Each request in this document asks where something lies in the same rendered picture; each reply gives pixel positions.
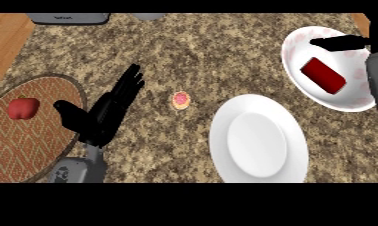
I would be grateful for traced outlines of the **white bowl with pink pattern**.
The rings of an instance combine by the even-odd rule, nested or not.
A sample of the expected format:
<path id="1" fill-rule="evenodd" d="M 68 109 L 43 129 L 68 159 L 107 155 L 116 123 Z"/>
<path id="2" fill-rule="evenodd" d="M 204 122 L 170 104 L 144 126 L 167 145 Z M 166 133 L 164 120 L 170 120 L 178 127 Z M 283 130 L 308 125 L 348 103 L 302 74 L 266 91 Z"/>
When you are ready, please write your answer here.
<path id="1" fill-rule="evenodd" d="M 311 44 L 312 39 L 337 36 L 345 36 L 345 33 L 322 26 L 308 26 L 294 30 L 283 44 L 283 64 L 293 83 L 314 101 L 337 111 L 362 112 L 376 106 L 365 66 L 370 50 L 364 48 L 330 52 Z M 312 58 L 319 59 L 346 79 L 346 85 L 336 94 L 330 94 L 302 73 L 302 68 Z"/>

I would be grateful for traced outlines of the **red apple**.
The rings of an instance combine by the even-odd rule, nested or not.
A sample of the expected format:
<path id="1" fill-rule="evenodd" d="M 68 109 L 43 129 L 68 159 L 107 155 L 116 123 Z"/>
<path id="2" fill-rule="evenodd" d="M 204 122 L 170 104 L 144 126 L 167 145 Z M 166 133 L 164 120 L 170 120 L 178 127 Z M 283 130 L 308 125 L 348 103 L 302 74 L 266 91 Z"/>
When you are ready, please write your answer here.
<path id="1" fill-rule="evenodd" d="M 14 120 L 32 119 L 39 111 L 40 101 L 36 98 L 14 99 L 8 107 L 8 115 Z"/>

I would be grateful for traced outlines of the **grey appliance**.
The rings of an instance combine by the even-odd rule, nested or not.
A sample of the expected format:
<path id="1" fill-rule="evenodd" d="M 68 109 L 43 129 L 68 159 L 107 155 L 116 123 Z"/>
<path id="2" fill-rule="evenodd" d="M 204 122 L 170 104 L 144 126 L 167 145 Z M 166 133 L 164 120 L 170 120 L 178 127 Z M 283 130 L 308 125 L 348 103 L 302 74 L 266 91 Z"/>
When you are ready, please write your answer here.
<path id="1" fill-rule="evenodd" d="M 110 13 L 29 13 L 32 21 L 43 25 L 98 25 L 110 20 Z"/>

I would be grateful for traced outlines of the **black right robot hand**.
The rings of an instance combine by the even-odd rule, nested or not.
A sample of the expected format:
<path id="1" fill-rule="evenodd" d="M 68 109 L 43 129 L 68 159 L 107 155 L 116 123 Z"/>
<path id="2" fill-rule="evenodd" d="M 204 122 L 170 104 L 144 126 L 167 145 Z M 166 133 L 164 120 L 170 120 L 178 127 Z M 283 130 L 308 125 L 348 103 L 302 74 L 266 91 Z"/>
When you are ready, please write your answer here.
<path id="1" fill-rule="evenodd" d="M 370 39 L 356 35 L 345 35 L 330 38 L 315 38 L 311 40 L 311 44 L 330 52 L 337 52 L 364 49 L 370 44 Z"/>

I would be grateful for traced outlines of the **small grey rounded object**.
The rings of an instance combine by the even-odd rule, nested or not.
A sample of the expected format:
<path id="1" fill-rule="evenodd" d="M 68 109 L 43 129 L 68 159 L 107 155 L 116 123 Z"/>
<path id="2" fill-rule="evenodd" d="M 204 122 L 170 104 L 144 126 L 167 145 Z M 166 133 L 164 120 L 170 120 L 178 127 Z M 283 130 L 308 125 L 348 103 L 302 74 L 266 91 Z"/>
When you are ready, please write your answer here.
<path id="1" fill-rule="evenodd" d="M 157 20 L 164 17 L 166 13 L 132 13 L 132 15 L 141 20 Z"/>

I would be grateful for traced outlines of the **white plate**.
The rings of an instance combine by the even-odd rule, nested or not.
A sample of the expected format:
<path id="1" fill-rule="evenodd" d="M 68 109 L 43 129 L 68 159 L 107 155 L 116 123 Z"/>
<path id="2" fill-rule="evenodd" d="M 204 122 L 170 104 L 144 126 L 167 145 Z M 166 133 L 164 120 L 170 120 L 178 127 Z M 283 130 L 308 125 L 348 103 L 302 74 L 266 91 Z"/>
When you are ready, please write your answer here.
<path id="1" fill-rule="evenodd" d="M 297 120 L 271 98 L 244 94 L 219 108 L 210 127 L 210 153 L 225 182 L 303 182 L 308 141 Z"/>

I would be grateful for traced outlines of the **red can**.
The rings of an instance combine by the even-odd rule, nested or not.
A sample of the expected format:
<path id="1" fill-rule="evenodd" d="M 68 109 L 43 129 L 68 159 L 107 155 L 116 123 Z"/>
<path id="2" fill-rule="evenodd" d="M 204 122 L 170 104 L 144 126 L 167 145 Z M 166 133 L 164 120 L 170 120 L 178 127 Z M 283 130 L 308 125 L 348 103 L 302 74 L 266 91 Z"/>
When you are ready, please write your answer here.
<path id="1" fill-rule="evenodd" d="M 312 58 L 302 67 L 302 73 L 333 95 L 343 89 L 348 81 L 337 71 L 318 59 Z"/>

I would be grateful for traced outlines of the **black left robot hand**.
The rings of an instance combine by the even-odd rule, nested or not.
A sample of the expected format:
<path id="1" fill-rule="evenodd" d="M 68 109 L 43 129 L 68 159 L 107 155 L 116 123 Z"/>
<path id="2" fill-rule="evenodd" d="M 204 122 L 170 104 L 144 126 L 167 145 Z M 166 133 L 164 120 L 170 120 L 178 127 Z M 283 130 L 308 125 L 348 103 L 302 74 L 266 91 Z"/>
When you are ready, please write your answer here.
<path id="1" fill-rule="evenodd" d="M 66 100 L 54 103 L 63 126 L 80 134 L 80 142 L 95 147 L 102 148 L 117 134 L 128 109 L 145 85 L 139 70 L 141 66 L 132 64 L 113 90 L 101 96 L 89 112 Z"/>

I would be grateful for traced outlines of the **pink frosted cupcake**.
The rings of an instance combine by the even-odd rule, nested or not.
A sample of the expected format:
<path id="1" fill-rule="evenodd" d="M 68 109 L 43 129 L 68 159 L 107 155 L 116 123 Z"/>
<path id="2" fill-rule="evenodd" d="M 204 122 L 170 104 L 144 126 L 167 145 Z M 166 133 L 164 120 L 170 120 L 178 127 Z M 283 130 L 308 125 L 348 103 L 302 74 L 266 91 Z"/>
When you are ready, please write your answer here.
<path id="1" fill-rule="evenodd" d="M 191 95 L 185 91 L 179 91 L 173 94 L 172 105 L 178 110 L 184 110 L 190 107 Z"/>

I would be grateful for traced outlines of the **round brown woven placemat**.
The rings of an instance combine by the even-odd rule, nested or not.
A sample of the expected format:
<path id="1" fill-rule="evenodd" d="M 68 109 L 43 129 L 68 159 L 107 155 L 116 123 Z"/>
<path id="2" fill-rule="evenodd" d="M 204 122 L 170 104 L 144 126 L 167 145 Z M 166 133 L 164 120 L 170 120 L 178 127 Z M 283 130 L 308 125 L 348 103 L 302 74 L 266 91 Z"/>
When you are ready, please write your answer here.
<path id="1" fill-rule="evenodd" d="M 67 100 L 88 109 L 86 93 L 79 82 L 58 74 L 36 76 L 0 91 L 0 183 L 36 182 L 79 139 L 79 134 L 63 126 L 54 103 Z M 29 120 L 14 120 L 8 115 L 9 104 L 20 97 L 40 101 Z"/>

